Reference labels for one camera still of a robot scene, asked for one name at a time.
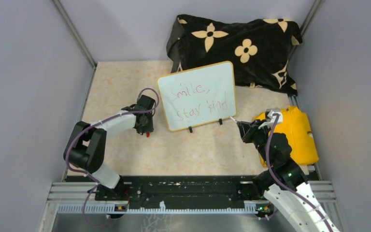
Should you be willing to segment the yellow framed whiteboard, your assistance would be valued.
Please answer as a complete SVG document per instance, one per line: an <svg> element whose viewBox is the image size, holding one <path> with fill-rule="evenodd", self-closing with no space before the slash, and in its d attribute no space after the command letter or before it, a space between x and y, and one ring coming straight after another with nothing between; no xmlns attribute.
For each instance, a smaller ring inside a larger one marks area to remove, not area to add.
<svg viewBox="0 0 371 232"><path fill-rule="evenodd" d="M172 132L237 114L234 68L230 61L161 76L157 87Z"/></svg>

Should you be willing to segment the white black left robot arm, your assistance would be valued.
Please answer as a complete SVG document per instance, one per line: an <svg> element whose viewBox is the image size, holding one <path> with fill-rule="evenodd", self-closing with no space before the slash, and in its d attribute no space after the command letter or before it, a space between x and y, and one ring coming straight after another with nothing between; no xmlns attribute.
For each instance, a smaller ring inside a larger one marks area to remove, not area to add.
<svg viewBox="0 0 371 232"><path fill-rule="evenodd" d="M122 199L126 188L119 183L121 175L104 161L106 142L130 129L149 136L154 131L153 116L157 104L158 100L141 95L135 104L122 108L117 115L92 124L76 123L63 155L69 168L74 166L106 187L106 193L112 199Z"/></svg>

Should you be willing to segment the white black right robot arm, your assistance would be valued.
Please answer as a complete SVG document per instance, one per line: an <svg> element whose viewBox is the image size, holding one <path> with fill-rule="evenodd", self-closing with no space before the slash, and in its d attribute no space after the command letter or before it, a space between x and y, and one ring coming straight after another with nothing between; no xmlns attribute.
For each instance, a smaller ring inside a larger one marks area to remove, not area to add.
<svg viewBox="0 0 371 232"><path fill-rule="evenodd" d="M309 179L292 159L288 136L268 120L237 121L241 139L253 144L267 170L257 175L251 188L258 199L268 200L298 232L338 232L314 194Z"/></svg>

